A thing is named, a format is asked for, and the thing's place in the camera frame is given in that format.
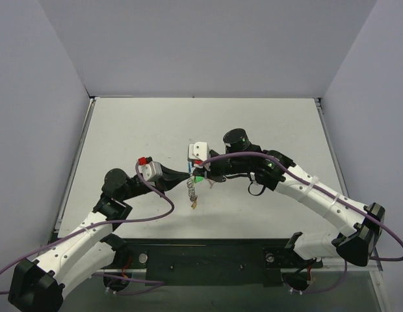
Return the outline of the large keyring blue handle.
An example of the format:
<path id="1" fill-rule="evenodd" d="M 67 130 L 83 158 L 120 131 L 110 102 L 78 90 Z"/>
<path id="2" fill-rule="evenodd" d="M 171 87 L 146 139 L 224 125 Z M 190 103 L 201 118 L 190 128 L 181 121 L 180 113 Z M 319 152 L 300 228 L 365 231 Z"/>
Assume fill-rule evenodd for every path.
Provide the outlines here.
<path id="1" fill-rule="evenodd" d="M 195 190 L 196 178 L 192 174 L 191 162 L 188 162 L 188 173 L 189 173 L 189 178 L 187 179 L 188 198 L 191 202 L 191 208 L 195 209 L 197 207 L 198 196 Z"/>

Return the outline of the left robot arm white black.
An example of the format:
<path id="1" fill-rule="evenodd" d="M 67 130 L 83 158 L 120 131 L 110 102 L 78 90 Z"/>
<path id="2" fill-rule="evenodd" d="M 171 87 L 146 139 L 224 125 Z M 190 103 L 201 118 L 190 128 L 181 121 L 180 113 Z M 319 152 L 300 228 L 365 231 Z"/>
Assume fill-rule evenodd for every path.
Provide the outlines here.
<path id="1" fill-rule="evenodd" d="M 58 311 L 65 297 L 96 271 L 128 262 L 131 251 L 114 234 L 132 210 L 126 200 L 151 191 L 162 196 L 189 177 L 155 161 L 139 165 L 133 177 L 119 168 L 109 170 L 100 199 L 81 224 L 34 260 L 18 262 L 8 301 L 20 311 Z"/>

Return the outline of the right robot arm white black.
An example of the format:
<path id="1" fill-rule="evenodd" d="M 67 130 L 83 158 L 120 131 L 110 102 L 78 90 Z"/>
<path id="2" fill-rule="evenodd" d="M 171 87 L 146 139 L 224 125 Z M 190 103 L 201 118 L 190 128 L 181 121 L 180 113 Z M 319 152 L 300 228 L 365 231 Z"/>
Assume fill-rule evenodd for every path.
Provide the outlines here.
<path id="1" fill-rule="evenodd" d="M 353 265 L 367 266 L 382 232 L 385 209 L 381 205 L 347 199 L 288 156 L 252 144 L 241 128 L 228 131 L 223 141 L 225 154 L 209 151 L 205 176 L 217 181 L 247 176 L 266 189 L 305 205 L 335 227 L 322 233 L 295 233 L 283 251 L 288 264 L 298 266 L 305 260 L 340 257 Z"/>

